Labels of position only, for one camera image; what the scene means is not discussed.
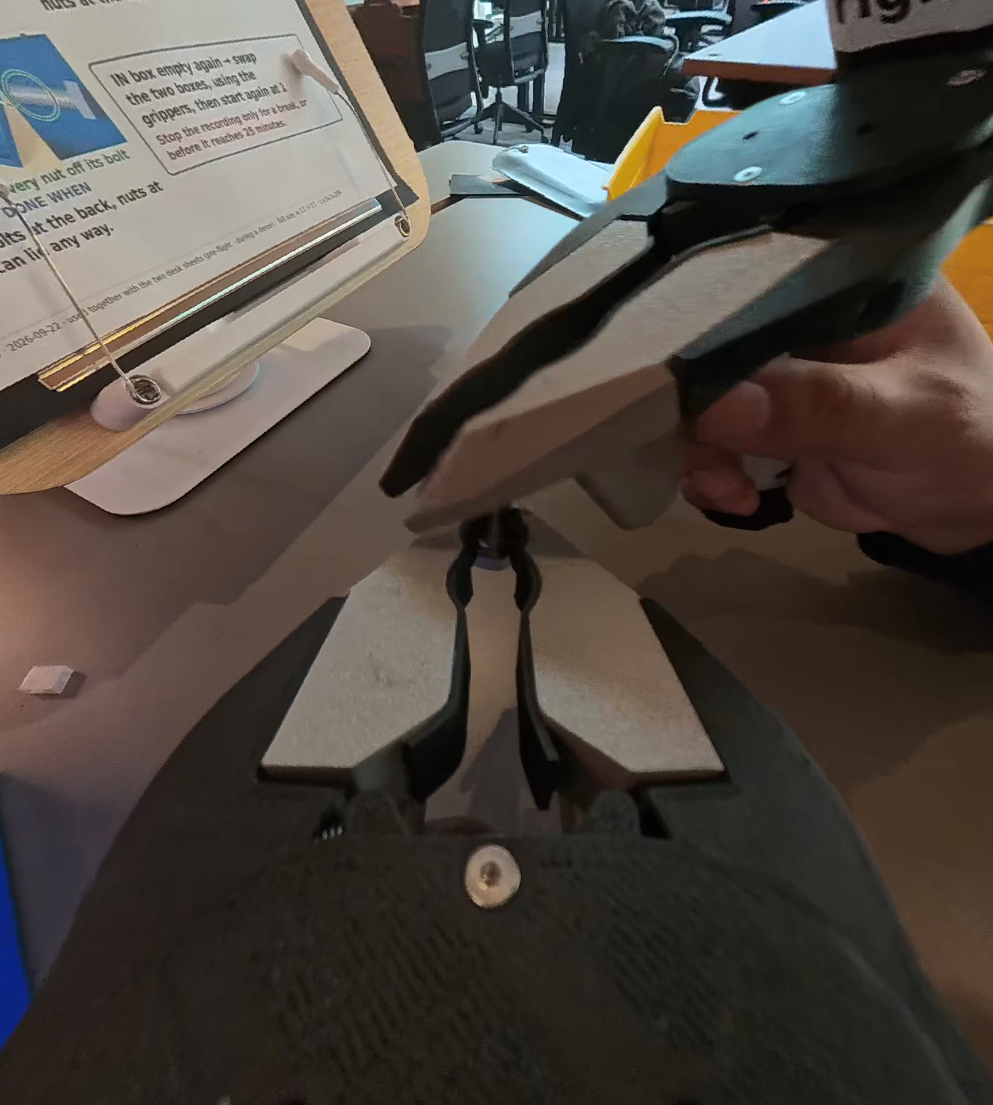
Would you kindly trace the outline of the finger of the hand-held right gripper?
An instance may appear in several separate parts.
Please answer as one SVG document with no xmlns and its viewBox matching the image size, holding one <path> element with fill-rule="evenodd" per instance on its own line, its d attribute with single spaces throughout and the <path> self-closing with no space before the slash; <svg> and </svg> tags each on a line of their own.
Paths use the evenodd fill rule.
<svg viewBox="0 0 993 1105">
<path fill-rule="evenodd" d="M 418 412 L 385 496 L 522 499 L 575 478 L 595 499 L 672 499 L 680 317 L 645 223 L 617 220 L 515 292 Z"/>
<path fill-rule="evenodd" d="M 492 318 L 404 439 L 409 532 L 490 514 L 568 477 L 673 449 L 795 343 L 827 240 L 758 228 L 665 260 L 646 227 L 548 256 Z"/>
</svg>

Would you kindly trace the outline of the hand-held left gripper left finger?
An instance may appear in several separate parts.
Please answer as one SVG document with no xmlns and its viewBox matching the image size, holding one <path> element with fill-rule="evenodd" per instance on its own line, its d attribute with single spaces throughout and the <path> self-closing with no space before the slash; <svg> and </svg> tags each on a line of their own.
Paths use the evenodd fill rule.
<svg viewBox="0 0 993 1105">
<path fill-rule="evenodd" d="M 448 540 L 398 551 L 351 588 L 260 770 L 427 800 L 459 767 L 472 556 Z"/>
</svg>

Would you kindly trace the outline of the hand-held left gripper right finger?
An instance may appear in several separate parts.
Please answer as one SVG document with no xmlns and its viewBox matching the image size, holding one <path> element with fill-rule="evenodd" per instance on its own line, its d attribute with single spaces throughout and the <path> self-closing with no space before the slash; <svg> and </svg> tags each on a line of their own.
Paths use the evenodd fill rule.
<svg viewBox="0 0 993 1105">
<path fill-rule="evenodd" d="M 593 560 L 532 549 L 509 511 L 518 612 L 518 751 L 538 809 L 585 809 L 633 792 L 723 776 L 723 761 L 640 596 Z"/>
</svg>

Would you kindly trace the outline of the person's right hand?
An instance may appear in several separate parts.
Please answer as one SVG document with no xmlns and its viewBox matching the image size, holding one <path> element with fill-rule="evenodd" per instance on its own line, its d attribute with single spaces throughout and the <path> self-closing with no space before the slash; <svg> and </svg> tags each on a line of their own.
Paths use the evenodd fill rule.
<svg viewBox="0 0 993 1105">
<path fill-rule="evenodd" d="M 993 344 L 946 277 L 899 320 L 782 356 L 697 420 L 682 492 L 751 516 L 744 457 L 783 463 L 797 513 L 957 555 L 993 541 Z"/>
</svg>

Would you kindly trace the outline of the silver flat object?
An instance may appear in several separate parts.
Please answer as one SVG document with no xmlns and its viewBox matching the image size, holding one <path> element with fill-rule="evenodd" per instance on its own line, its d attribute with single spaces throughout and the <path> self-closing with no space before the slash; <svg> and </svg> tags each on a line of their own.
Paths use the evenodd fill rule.
<svg viewBox="0 0 993 1105">
<path fill-rule="evenodd" d="M 587 219 L 608 203 L 614 165 L 587 160 L 559 147 L 532 144 L 504 147 L 492 169 L 526 192 Z"/>
</svg>

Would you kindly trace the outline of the brown office desk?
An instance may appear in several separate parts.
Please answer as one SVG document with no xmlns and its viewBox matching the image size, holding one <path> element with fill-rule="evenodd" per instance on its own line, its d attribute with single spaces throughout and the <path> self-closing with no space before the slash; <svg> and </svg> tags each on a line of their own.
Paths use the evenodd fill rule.
<svg viewBox="0 0 993 1105">
<path fill-rule="evenodd" d="M 837 70 L 824 2 L 791 7 L 684 57 L 685 76 L 815 86 Z"/>
</svg>

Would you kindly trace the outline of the office chair with dark clothing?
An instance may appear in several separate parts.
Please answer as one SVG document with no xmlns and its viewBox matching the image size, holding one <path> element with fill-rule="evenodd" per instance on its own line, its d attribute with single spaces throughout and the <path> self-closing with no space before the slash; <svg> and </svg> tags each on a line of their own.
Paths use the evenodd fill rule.
<svg viewBox="0 0 993 1105">
<path fill-rule="evenodd" d="M 651 110 L 685 123 L 696 78 L 682 74 L 682 44 L 656 1 L 561 2 L 564 78 L 551 133 L 554 146 L 614 162 Z"/>
</svg>

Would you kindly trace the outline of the black mesh office chair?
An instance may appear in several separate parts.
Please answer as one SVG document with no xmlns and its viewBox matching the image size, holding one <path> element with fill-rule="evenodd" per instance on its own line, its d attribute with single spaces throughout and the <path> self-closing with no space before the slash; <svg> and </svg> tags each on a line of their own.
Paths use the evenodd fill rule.
<svg viewBox="0 0 993 1105">
<path fill-rule="evenodd" d="M 492 103 L 480 110 L 480 124 L 492 122 L 492 145 L 504 123 L 545 136 L 545 77 L 548 67 L 547 3 L 496 2 L 495 15 L 475 18 L 476 73 Z"/>
<path fill-rule="evenodd" d="M 421 48 L 442 138 L 480 135 L 484 101 L 476 71 L 472 1 L 424 1 Z"/>
</svg>

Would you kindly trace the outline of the wooden document stand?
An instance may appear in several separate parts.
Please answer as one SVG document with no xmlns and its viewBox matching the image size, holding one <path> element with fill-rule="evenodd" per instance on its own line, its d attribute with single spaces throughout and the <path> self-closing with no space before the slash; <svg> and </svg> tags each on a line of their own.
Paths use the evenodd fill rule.
<svg viewBox="0 0 993 1105">
<path fill-rule="evenodd" d="M 330 40 L 346 40 L 344 74 L 356 78 L 411 199 L 393 219 L 318 248 L 305 242 L 300 256 L 213 303 L 214 313 L 133 347 L 128 369 L 97 333 L 109 376 L 93 371 L 64 393 L 52 381 L 56 394 L 10 389 L 0 403 L 0 495 L 68 487 L 122 515 L 171 504 L 369 352 L 361 329 L 318 317 L 418 246 L 430 203 L 374 63 L 355 24 L 341 27 L 330 18 Z M 0 198 L 8 200 L 2 181 Z"/>
</svg>

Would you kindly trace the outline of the printed instruction sheet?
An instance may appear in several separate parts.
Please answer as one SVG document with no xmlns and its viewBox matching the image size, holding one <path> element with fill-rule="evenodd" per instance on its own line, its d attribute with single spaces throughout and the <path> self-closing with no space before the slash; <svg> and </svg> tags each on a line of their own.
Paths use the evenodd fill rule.
<svg viewBox="0 0 993 1105">
<path fill-rule="evenodd" d="M 411 199 L 344 2 L 0 2 L 0 403 Z"/>
</svg>

